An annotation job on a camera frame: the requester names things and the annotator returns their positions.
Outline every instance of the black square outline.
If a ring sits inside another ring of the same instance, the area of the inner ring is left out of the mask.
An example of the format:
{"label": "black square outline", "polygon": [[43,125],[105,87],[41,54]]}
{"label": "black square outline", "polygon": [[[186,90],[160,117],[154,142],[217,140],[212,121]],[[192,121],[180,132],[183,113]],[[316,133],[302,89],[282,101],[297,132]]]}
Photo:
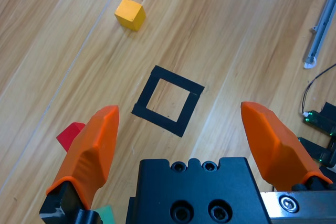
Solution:
{"label": "black square outline", "polygon": [[[176,122],[146,108],[160,79],[190,92]],[[132,114],[182,137],[203,89],[204,87],[196,82],[190,81],[159,66],[155,66],[138,101],[134,105]]]}

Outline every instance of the metal rod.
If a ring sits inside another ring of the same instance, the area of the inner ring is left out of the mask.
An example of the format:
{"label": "metal rod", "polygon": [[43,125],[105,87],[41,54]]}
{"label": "metal rod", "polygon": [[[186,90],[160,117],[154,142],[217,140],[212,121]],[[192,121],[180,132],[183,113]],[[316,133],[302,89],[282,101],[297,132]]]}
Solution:
{"label": "metal rod", "polygon": [[312,28],[314,33],[313,43],[305,60],[304,67],[311,68],[316,65],[316,60],[319,56],[324,39],[330,27],[332,18],[336,11],[336,0],[327,0],[323,12],[321,14],[319,23]]}

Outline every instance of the yellow cube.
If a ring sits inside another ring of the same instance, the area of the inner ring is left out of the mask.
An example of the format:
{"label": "yellow cube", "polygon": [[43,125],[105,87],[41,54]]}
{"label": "yellow cube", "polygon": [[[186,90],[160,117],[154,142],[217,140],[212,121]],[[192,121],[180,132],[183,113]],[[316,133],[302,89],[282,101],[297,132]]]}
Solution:
{"label": "yellow cube", "polygon": [[146,18],[143,6],[132,0],[122,0],[114,15],[120,25],[138,31]]}

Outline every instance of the wire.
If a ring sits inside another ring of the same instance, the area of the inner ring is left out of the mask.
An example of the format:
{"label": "wire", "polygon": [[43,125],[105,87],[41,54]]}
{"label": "wire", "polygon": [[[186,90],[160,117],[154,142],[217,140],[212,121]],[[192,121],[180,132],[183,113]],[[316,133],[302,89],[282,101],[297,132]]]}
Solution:
{"label": "wire", "polygon": [[328,67],[325,71],[321,72],[320,74],[318,74],[306,87],[304,93],[303,93],[303,99],[302,99],[302,114],[304,114],[304,107],[305,107],[305,103],[306,103],[306,97],[308,94],[308,90],[310,89],[311,85],[314,83],[314,81],[319,78],[321,75],[323,75],[325,72],[327,72],[328,70],[332,69],[333,67],[336,66],[336,63],[330,67]]}

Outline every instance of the red block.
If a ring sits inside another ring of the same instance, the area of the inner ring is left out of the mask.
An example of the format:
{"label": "red block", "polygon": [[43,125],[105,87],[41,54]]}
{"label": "red block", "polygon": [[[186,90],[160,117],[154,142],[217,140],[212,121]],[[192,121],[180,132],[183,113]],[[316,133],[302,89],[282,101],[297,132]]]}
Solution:
{"label": "red block", "polygon": [[64,131],[56,136],[56,139],[66,152],[68,152],[73,140],[84,127],[84,123],[71,123]]}

